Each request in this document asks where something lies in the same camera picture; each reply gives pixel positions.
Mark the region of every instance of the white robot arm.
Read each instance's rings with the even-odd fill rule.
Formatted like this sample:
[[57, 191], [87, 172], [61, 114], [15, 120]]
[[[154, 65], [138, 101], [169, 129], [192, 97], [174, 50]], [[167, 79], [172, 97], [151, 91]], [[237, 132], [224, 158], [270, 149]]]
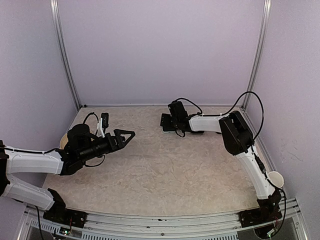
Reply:
[[256, 191], [260, 208], [240, 212], [243, 227], [270, 222], [281, 218], [279, 189], [269, 180], [269, 175], [259, 158], [253, 134], [239, 111], [222, 115], [188, 115], [181, 101], [175, 100], [168, 105], [170, 114], [161, 116], [164, 132], [181, 131], [202, 134], [206, 131], [222, 134], [226, 150], [235, 156], [245, 168]]
[[[189, 120], [190, 129], [192, 132], [216, 132], [222, 133], [219, 120], [227, 118], [226, 116], [193, 116]], [[247, 152], [241, 152], [236, 154], [235, 157], [242, 163], [246, 172], [248, 173], [258, 199], [268, 199], [271, 196], [275, 188], [267, 181], [265, 174], [266, 170], [261, 170], [256, 158], [259, 158], [257, 148], [252, 145]]]
[[135, 132], [115, 129], [114, 135], [105, 133], [108, 119], [103, 113], [100, 137], [90, 133], [86, 124], [75, 125], [67, 133], [64, 149], [30, 151], [5, 146], [0, 140], [0, 196], [35, 205], [45, 210], [45, 219], [83, 228], [86, 213], [66, 208], [65, 202], [53, 189], [43, 189], [13, 176], [15, 173], [47, 173], [72, 175], [95, 157], [123, 149], [135, 136]]

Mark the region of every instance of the beige mat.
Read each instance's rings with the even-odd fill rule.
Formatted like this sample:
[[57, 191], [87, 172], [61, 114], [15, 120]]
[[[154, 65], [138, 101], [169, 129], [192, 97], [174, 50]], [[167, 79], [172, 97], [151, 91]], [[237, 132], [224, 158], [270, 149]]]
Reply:
[[[188, 107], [188, 113], [196, 111]], [[228, 108], [203, 107], [206, 114]], [[90, 112], [108, 112], [109, 128], [135, 131], [122, 150], [106, 155], [99, 167], [84, 167], [71, 176], [48, 175], [44, 187], [62, 196], [67, 207], [100, 213], [174, 216], [242, 210], [257, 206], [247, 173], [224, 148], [215, 132], [163, 133], [167, 107], [82, 108], [73, 125]], [[96, 118], [87, 124], [96, 130]], [[90, 160], [90, 165], [100, 159]]]

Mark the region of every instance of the white wall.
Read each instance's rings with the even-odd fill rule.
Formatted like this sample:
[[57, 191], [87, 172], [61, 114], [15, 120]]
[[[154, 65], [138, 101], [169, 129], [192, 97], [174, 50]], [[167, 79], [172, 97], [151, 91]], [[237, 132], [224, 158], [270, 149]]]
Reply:
[[61, 0], [81, 103], [232, 105], [247, 89], [264, 0]]
[[[50, 1], [0, 0], [0, 139], [16, 148], [59, 146], [76, 109], [64, 73]], [[20, 174], [41, 185], [44, 174]], [[0, 197], [0, 239], [14, 238], [25, 206]]]
[[[320, 1], [273, 0], [254, 91], [265, 107], [263, 143], [296, 197], [310, 239], [320, 226]], [[251, 98], [256, 129], [261, 110]]]

